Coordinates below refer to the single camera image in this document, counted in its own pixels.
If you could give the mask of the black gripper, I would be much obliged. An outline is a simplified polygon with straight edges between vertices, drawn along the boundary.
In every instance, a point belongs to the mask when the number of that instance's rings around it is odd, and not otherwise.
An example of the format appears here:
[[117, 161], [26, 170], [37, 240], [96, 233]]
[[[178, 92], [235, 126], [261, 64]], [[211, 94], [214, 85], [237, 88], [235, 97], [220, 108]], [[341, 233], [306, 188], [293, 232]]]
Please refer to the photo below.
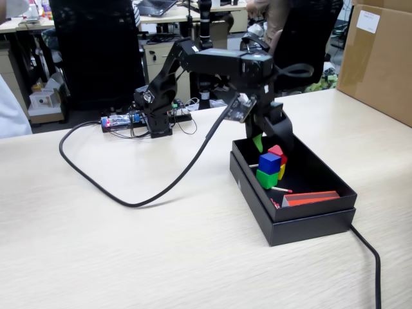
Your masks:
[[265, 127], [267, 139], [281, 147], [285, 155], [294, 149], [293, 127], [288, 117], [283, 117], [283, 104], [275, 101], [271, 93], [250, 96], [251, 108], [245, 120], [247, 138], [251, 139], [260, 153], [263, 152], [261, 127]]

